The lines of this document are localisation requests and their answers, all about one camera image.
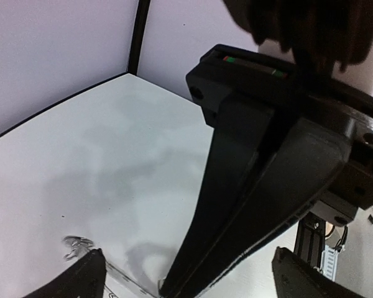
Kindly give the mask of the metal ring plate with keyrings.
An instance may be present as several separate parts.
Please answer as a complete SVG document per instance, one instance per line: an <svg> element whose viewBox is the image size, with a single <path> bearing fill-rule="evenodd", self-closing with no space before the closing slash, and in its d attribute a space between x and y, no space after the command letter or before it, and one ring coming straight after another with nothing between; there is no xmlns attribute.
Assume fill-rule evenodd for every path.
<svg viewBox="0 0 373 298"><path fill-rule="evenodd" d="M159 295L136 281L114 261L104 256L94 242L85 237L68 235L62 243L69 249L66 261L74 261L87 273L87 280L98 287L98 297L158 297Z"/></svg>

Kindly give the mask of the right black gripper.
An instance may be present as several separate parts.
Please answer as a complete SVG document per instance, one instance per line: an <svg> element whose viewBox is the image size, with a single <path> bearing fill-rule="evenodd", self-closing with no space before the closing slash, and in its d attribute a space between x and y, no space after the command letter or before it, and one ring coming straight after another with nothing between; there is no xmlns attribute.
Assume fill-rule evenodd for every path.
<svg viewBox="0 0 373 298"><path fill-rule="evenodd" d="M225 45L205 53L186 83L213 130L231 93L274 114L223 229L167 297L199 296L307 212L347 225L373 205L373 97L293 63Z"/></svg>

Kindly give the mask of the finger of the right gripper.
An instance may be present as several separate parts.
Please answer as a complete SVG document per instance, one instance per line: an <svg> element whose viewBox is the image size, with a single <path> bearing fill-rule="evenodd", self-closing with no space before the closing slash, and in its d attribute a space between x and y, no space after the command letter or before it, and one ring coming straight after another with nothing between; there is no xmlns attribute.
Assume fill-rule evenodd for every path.
<svg viewBox="0 0 373 298"><path fill-rule="evenodd" d="M256 162L273 114L271 108L238 93L220 103L195 213L161 295L174 295L214 244Z"/></svg>

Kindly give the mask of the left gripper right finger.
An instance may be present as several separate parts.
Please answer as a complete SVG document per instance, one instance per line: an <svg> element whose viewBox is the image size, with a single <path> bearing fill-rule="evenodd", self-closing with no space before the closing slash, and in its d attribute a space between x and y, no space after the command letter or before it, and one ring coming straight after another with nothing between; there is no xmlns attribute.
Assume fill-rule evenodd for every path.
<svg viewBox="0 0 373 298"><path fill-rule="evenodd" d="M324 277L287 248L276 248L272 272L278 297L360 298L359 294Z"/></svg>

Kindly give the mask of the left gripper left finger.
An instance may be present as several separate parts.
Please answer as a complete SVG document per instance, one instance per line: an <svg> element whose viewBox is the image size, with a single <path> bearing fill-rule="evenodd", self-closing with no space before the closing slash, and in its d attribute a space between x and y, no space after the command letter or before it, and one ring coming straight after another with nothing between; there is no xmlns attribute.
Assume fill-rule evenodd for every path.
<svg viewBox="0 0 373 298"><path fill-rule="evenodd" d="M103 297L106 273L102 250L93 249L48 284L25 297Z"/></svg>

